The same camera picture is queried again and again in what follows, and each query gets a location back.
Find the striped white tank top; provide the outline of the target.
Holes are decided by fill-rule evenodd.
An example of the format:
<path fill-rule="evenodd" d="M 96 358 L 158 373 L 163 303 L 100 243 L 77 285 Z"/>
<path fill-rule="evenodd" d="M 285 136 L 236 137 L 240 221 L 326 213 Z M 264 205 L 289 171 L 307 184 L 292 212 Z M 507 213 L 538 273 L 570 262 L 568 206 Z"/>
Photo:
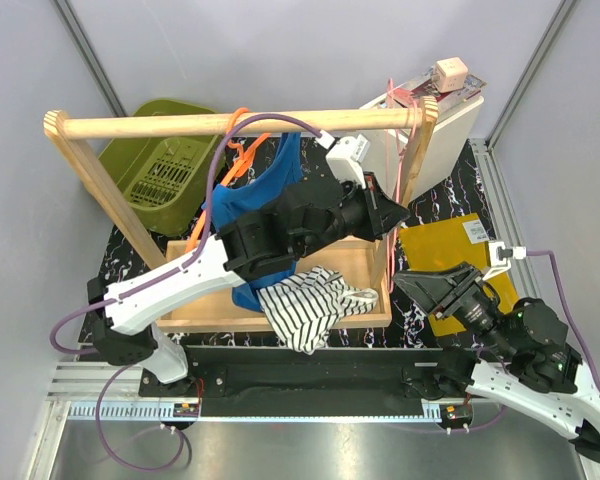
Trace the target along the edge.
<path fill-rule="evenodd" d="M 257 291 L 261 310 L 284 345 L 307 355 L 327 344 L 342 319 L 366 315 L 379 301 L 370 288 L 349 285 L 334 270 L 317 266 Z"/>

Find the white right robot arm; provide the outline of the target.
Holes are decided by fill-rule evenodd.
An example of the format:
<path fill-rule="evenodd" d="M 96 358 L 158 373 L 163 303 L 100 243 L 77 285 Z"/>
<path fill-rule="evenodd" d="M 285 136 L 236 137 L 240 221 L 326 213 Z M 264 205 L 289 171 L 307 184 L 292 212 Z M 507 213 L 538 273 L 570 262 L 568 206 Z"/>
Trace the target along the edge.
<path fill-rule="evenodd" d="M 433 371 L 406 384 L 426 399 L 484 397 L 548 426 L 600 464 L 600 392 L 569 327 L 538 298 L 509 312 L 480 270 L 463 262 L 439 272 L 400 271 L 393 282 L 424 313 L 453 317 L 495 357 L 490 363 L 461 347 L 444 348 Z"/>

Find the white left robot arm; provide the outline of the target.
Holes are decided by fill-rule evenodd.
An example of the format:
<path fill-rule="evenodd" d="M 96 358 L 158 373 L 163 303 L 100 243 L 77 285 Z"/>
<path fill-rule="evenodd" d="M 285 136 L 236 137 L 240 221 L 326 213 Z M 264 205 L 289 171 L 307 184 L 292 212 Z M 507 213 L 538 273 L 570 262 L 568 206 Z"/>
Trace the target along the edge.
<path fill-rule="evenodd" d="M 186 395 L 196 372 L 184 349 L 157 326 L 159 317 L 215 291 L 287 270 L 345 237 L 379 240 L 408 216 L 371 172 L 359 181 L 305 178 L 219 228 L 193 252 L 109 285 L 94 306 L 93 345 L 107 363 L 139 364 L 173 395 Z"/>

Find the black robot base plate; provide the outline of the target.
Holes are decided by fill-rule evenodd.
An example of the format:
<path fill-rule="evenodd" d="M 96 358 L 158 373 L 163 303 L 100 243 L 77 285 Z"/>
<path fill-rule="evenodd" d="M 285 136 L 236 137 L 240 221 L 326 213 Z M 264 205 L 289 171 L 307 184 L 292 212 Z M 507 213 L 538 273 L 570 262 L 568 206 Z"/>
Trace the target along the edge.
<path fill-rule="evenodd" d="M 422 401 L 462 398 L 472 355 L 461 349 L 188 346 L 187 377 L 162 384 L 143 371 L 142 397 L 201 396 L 205 420 L 398 421 Z"/>

